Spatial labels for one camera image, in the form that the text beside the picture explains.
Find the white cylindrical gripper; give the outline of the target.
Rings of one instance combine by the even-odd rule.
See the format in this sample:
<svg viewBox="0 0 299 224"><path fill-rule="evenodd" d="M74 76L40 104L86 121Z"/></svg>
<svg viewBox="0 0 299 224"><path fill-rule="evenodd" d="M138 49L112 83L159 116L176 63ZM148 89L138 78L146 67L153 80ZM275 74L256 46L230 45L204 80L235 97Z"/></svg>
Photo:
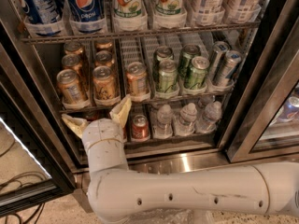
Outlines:
<svg viewBox="0 0 299 224"><path fill-rule="evenodd" d="M111 119L98 119L89 124L86 119L73 118L62 114L64 124L78 137L89 150L99 142L118 141L123 143L123 131L132 107L131 95L127 94L110 112Z"/></svg>

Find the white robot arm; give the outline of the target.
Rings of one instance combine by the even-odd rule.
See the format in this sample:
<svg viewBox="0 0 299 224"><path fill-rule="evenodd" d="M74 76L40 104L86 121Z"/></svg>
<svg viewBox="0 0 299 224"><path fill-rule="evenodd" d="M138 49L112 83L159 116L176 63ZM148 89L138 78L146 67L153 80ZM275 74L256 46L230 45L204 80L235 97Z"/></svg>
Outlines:
<svg viewBox="0 0 299 224"><path fill-rule="evenodd" d="M272 162L214 170L146 174L131 171L119 119L62 115L88 156L90 207L104 224L156 208L298 216L299 164Z"/></svg>

